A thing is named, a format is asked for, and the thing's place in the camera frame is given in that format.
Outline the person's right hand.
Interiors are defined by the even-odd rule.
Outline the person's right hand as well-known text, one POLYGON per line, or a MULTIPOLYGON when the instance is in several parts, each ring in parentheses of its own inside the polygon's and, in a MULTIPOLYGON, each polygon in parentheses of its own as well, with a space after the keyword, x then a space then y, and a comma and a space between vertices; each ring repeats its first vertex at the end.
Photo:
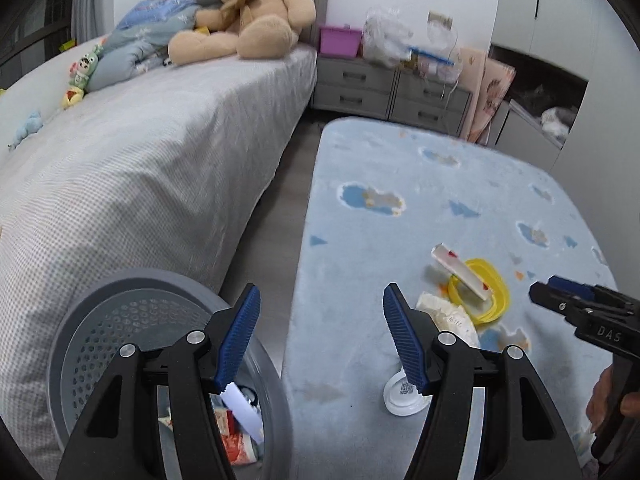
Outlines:
MULTIPOLYGON (((590 422, 590 432, 596 434, 602 424, 604 423, 606 416, 610 412, 610 396, 613 388, 613 367, 610 365, 602 374, 598 382, 594 385, 592 390, 592 396, 586 408, 586 415, 590 422)), ((629 393, 624 397, 622 404, 620 404, 620 412, 633 419, 640 418, 640 393, 629 393)))

